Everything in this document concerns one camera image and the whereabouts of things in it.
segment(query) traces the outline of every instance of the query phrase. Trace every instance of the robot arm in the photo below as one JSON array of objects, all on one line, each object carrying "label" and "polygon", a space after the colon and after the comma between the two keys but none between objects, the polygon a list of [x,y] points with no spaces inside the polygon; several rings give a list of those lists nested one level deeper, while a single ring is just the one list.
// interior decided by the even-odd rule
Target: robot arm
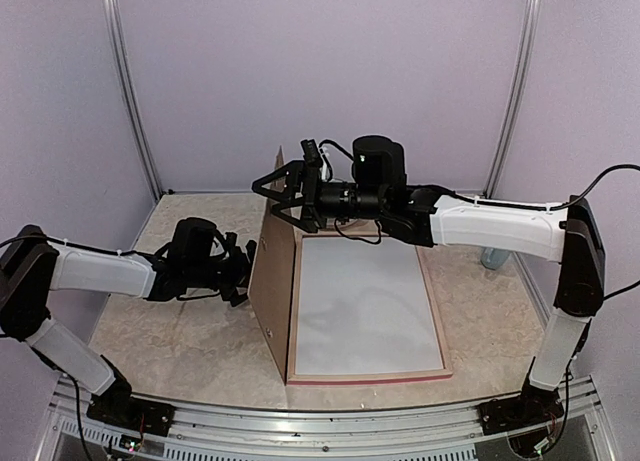
[{"label": "robot arm", "polygon": [[[236,235],[215,224],[183,219],[173,239],[155,254],[79,248],[25,226],[0,257],[0,328],[25,342],[50,367],[92,393],[90,418],[166,436],[173,407],[131,397],[131,385],[106,358],[91,350],[46,307],[50,290],[80,289],[168,301],[189,288],[209,288],[237,306],[247,299],[255,242],[246,254]],[[217,254],[211,255],[216,244]]]},{"label": "robot arm", "polygon": [[[325,182],[315,141],[301,144],[304,160],[256,180],[252,189],[275,201],[275,216],[303,231],[326,228],[328,218],[374,219],[382,232],[408,244],[491,247],[561,263],[553,313],[521,393],[479,410],[485,434],[545,422],[550,413],[562,416],[558,385],[604,297],[604,249],[587,201],[572,197],[566,207],[509,203],[407,185],[402,146],[382,136],[353,142],[355,182]],[[278,191],[282,178],[284,189]],[[289,208],[301,208],[299,217]]]}]

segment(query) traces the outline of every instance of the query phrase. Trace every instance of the marble floor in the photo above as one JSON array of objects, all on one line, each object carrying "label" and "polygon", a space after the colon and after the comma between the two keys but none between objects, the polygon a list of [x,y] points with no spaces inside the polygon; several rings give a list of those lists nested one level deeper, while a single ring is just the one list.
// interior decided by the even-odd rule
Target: marble floor
[{"label": "marble floor", "polygon": [[[197,216],[239,244],[257,239],[264,199],[253,194],[167,195],[137,249],[155,251],[175,224]],[[290,410],[357,410],[425,406],[517,391],[542,327],[510,260],[498,271],[480,250],[436,247],[429,272],[449,346],[453,377],[379,386],[284,386],[247,302],[219,299],[166,303],[111,296],[91,347],[113,362],[134,391],[227,406]]]}]

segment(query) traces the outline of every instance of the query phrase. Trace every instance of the wire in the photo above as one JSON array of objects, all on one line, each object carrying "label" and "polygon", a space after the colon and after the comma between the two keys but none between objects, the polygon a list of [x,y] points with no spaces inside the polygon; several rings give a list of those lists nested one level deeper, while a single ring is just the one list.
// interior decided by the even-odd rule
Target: wire
[{"label": "wire", "polygon": [[637,288],[638,286],[640,286],[640,279],[638,281],[636,281],[635,283],[630,284],[629,286],[626,286],[622,289],[619,289],[617,291],[614,291],[613,293],[609,293],[604,297],[604,301],[606,301],[607,299],[611,299],[615,296],[618,296],[622,293],[626,293],[627,291],[631,291],[632,289]]},{"label": "wire", "polygon": [[336,143],[334,140],[332,139],[325,139],[324,141],[320,142],[320,144],[318,145],[319,148],[321,148],[322,146],[324,146],[325,144],[329,144],[331,146],[333,146],[334,148],[336,148],[338,151],[340,151],[342,154],[344,154],[347,158],[349,158],[351,161],[353,161],[353,154],[351,154],[349,151],[347,151],[346,149],[344,149],[342,146],[340,146],[338,143]]},{"label": "wire", "polygon": [[144,446],[144,413],[142,413],[142,419],[140,420],[140,447],[138,451],[142,449],[142,446]]},{"label": "wire", "polygon": [[91,454],[89,453],[89,448],[87,448],[87,442],[84,439],[84,432],[82,429],[82,415],[80,414],[80,386],[78,386],[78,381],[76,378],[67,373],[69,379],[73,383],[73,387],[76,390],[76,418],[78,420],[78,432],[80,433],[80,442],[82,443],[82,449],[84,450],[84,454],[87,456],[88,461],[93,461]]},{"label": "wire", "polygon": [[[342,146],[340,146],[338,143],[336,143],[335,141],[333,141],[331,139],[325,139],[324,141],[321,141],[320,144],[318,145],[318,148],[322,148],[322,146],[324,146],[325,144],[329,144],[329,145],[333,146],[338,151],[340,151],[342,154],[344,154],[347,158],[349,158],[351,161],[353,161],[353,155],[351,153],[349,153],[349,151],[347,151],[346,149],[344,149]],[[324,161],[324,164],[327,165],[327,169],[329,170],[329,178],[327,179],[327,182],[329,182],[329,181],[331,181],[333,179],[333,166],[331,166],[331,163],[329,162],[329,158],[327,158],[327,156],[324,154],[322,149],[320,149],[320,156],[322,157],[322,161]]]},{"label": "wire", "polygon": [[570,365],[571,365],[571,361],[569,361],[569,364],[567,364],[567,369],[565,371],[565,377],[564,377],[565,402],[564,402],[564,417],[562,418],[562,426],[560,427],[560,432],[558,433],[558,436],[554,438],[553,444],[549,446],[547,450],[540,453],[543,456],[558,445],[558,443],[560,442],[560,438],[562,438],[562,435],[564,434],[564,429],[567,426],[567,421],[569,420],[569,375],[570,375],[569,366]]},{"label": "wire", "polygon": [[112,250],[109,250],[109,249],[102,249],[102,248],[96,248],[94,246],[88,246],[86,244],[71,243],[69,241],[64,241],[62,239],[52,238],[52,237],[47,236],[45,234],[27,234],[27,235],[24,235],[24,236],[14,236],[13,238],[9,238],[9,239],[6,239],[6,240],[2,241],[0,243],[0,249],[4,248],[8,244],[14,243],[16,241],[23,241],[23,240],[26,240],[26,239],[40,239],[40,240],[48,241],[48,242],[54,243],[54,244],[61,244],[63,246],[69,246],[70,248],[84,249],[86,251],[91,251],[91,252],[100,253],[100,254],[107,254],[107,255],[111,255],[111,256],[129,256],[129,255],[132,255],[132,254],[140,254],[138,251],[136,251],[134,249],[129,250],[129,251],[112,251]]},{"label": "wire", "polygon": [[483,199],[476,200],[473,198],[467,198],[466,196],[461,196],[457,194],[455,191],[449,188],[445,188],[443,186],[431,185],[430,187],[437,191],[440,191],[442,194],[446,194],[460,201],[465,201],[467,203],[472,203],[472,204],[479,204],[481,206],[515,208],[515,209],[524,209],[527,211],[546,211],[547,209],[549,209],[549,211],[561,211],[563,209],[569,208],[574,204],[577,204],[580,201],[582,201],[591,191],[593,191],[593,188],[595,188],[598,185],[598,183],[602,181],[602,178],[604,178],[607,174],[612,173],[613,171],[619,171],[623,169],[640,171],[640,166],[638,166],[637,164],[614,164],[613,166],[609,166],[607,169],[602,171],[598,176],[596,176],[596,178],[591,182],[591,184],[587,187],[587,189],[585,189],[582,193],[576,196],[575,199],[571,201],[567,201],[566,203],[559,204],[557,206],[551,206],[549,208],[547,208],[546,206],[532,206],[529,204],[505,203],[501,201],[491,201],[491,200],[483,200]]},{"label": "wire", "polygon": [[378,245],[382,243],[382,226],[380,225],[380,221],[378,221],[377,219],[375,223],[376,223],[376,226],[378,227],[378,239],[376,239],[375,241],[371,241],[370,239],[367,239],[367,238],[361,238],[360,236],[349,236],[347,234],[344,234],[342,231],[340,231],[340,228],[338,227],[338,218],[333,220],[333,227],[337,231],[337,233],[343,238],[347,238],[351,241],[362,241],[363,243]]},{"label": "wire", "polygon": [[555,438],[556,435],[556,417],[553,413],[551,413],[551,436]]}]

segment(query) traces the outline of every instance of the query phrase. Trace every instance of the cardboard panel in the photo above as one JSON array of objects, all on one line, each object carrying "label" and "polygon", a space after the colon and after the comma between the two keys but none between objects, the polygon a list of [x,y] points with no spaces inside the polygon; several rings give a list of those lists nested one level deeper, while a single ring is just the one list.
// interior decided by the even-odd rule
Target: cardboard panel
[{"label": "cardboard panel", "polygon": [[[276,168],[284,164],[282,148]],[[284,179],[272,183],[281,189]],[[254,260],[249,300],[267,340],[282,379],[286,379],[291,289],[295,259],[294,228],[271,214],[273,201],[267,200],[262,231]]]}]

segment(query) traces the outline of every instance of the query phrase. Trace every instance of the lavender wall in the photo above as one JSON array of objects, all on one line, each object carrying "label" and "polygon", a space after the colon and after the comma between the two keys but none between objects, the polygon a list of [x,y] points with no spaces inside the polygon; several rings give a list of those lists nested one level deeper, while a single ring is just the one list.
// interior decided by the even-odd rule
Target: lavender wall
[{"label": "lavender wall", "polygon": [[280,144],[381,133],[410,180],[483,188],[525,1],[120,0],[163,185],[246,191]]},{"label": "lavender wall", "polygon": [[[528,84],[499,195],[566,200],[604,168],[640,163],[638,0],[543,0]],[[589,196],[607,250],[606,291],[640,277],[640,173]],[[558,268],[528,266],[549,303]],[[608,302],[578,363],[592,373],[622,450],[640,449],[640,290]]]},{"label": "lavender wall", "polygon": [[[120,96],[101,0],[0,0],[0,239],[24,224],[128,247],[152,208]],[[55,293],[88,338],[104,296]],[[0,340],[0,458],[31,459],[56,376]]]}]

